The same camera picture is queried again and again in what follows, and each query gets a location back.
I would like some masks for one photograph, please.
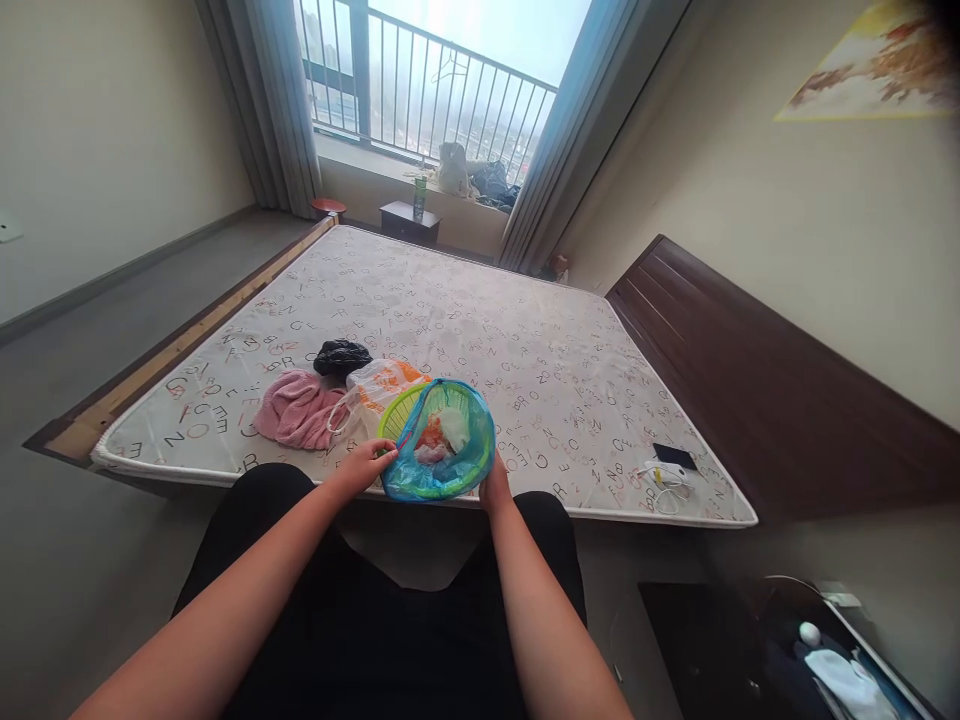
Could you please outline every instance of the wall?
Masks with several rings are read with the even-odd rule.
[[[347,206],[346,216],[380,226],[380,208],[395,200],[413,203],[414,166],[316,134],[323,191]],[[425,209],[439,215],[441,245],[495,257],[510,218],[504,212],[427,185]]]
[[[697,2],[564,237],[605,293],[665,233],[960,428],[960,153],[944,119],[775,123],[867,3]],[[960,717],[960,508],[713,534],[728,575],[844,582]]]
[[[665,233],[960,428],[956,125],[773,122],[864,5],[723,3],[565,236],[571,283],[605,293]]]
[[[253,201],[190,0],[0,4],[0,323]]]

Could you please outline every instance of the nightstand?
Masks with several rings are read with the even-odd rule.
[[[436,247],[440,236],[440,216],[423,212],[419,220],[413,218],[413,206],[392,202],[380,208],[380,229],[384,235],[414,245]]]

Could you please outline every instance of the person's left hand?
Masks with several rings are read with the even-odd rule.
[[[376,438],[357,445],[353,451],[340,461],[338,467],[324,485],[330,485],[341,491],[346,502],[373,485],[387,465],[397,459],[397,446],[393,440]]]

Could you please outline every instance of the knee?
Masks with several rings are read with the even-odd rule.
[[[287,463],[265,463],[247,470],[237,478],[231,493],[275,495],[278,492],[304,493],[313,489],[313,482],[303,470]]]
[[[530,532],[573,532],[573,521],[553,493],[542,490],[521,493],[514,498]]]

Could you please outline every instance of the wooden headboard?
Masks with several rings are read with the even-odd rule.
[[[960,499],[960,435],[669,238],[607,299],[761,523]]]

